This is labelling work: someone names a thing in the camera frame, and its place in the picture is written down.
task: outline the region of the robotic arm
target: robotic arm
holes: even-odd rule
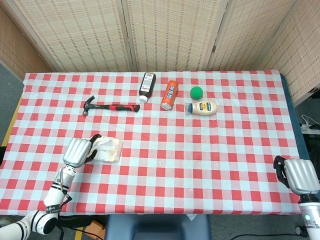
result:
[[[278,180],[300,196],[299,208],[310,240],[319,240],[320,200],[317,193],[320,191],[320,183],[312,162],[277,156],[273,168]]]
[[[73,138],[63,156],[65,166],[56,174],[54,181],[44,199],[45,211],[35,210],[22,220],[0,228],[1,240],[26,240],[31,231],[39,234],[49,234],[55,228],[58,213],[64,204],[71,201],[68,190],[76,175],[76,168],[80,168],[94,159],[97,151],[88,156],[93,143],[100,134],[90,140]]]

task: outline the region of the orange can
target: orange can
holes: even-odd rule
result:
[[[177,81],[169,81],[166,86],[164,96],[162,98],[161,107],[165,110],[172,109],[177,95],[179,83]]]

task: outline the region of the white bottle cap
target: white bottle cap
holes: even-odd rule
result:
[[[148,98],[146,96],[144,96],[144,95],[141,95],[141,96],[139,96],[139,100],[142,103],[146,103],[148,101]]]

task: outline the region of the table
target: table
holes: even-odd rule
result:
[[[143,72],[29,73],[0,170],[0,214],[44,210],[43,199],[71,138],[100,133],[123,140],[119,162],[77,168],[65,214],[291,214],[298,196],[277,181],[276,155],[299,152],[279,72],[156,72],[139,112],[83,104],[135,104]],[[160,108],[169,80],[173,109]],[[217,114],[185,115],[202,87]]]

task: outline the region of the woven panel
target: woven panel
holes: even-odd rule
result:
[[[263,44],[275,33],[294,0],[229,1],[230,18],[220,29],[213,70],[248,70]]]
[[[286,76],[293,103],[320,83],[319,13],[318,0],[298,1],[258,66]]]
[[[199,70],[223,0],[127,0],[138,71]]]
[[[0,8],[0,59],[21,79],[26,73],[50,72],[35,50]]]
[[[64,72],[129,71],[116,0],[15,0]]]

